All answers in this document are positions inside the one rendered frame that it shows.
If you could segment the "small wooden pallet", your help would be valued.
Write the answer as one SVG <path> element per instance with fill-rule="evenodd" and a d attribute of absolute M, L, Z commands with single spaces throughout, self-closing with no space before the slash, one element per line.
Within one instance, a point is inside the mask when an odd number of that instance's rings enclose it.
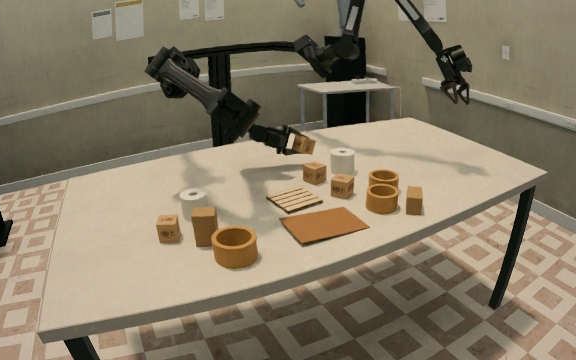
<path fill-rule="evenodd" d="M 288 215 L 323 203 L 322 198 L 301 186 L 266 195 L 266 200 Z"/>

